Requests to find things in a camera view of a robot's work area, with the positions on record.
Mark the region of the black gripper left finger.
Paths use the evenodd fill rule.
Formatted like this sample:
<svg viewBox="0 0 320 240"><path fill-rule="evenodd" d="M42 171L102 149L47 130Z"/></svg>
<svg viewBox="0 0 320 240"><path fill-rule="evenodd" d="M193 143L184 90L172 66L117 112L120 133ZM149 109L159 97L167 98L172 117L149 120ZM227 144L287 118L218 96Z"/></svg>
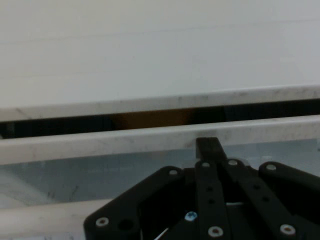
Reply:
<svg viewBox="0 0 320 240"><path fill-rule="evenodd" d="M226 159L216 137L196 140L192 168L165 166L90 214L88 240L229 239L218 165Z"/></svg>

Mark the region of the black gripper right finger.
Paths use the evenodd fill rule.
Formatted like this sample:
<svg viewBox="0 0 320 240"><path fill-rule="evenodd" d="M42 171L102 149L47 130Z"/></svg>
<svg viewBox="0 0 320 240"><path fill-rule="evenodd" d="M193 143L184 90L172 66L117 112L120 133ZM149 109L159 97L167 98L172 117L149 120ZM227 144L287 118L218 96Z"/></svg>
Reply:
<svg viewBox="0 0 320 240"><path fill-rule="evenodd" d="M258 170L225 160L229 224L234 240L318 240L320 238L319 177L277 162Z"/></svg>

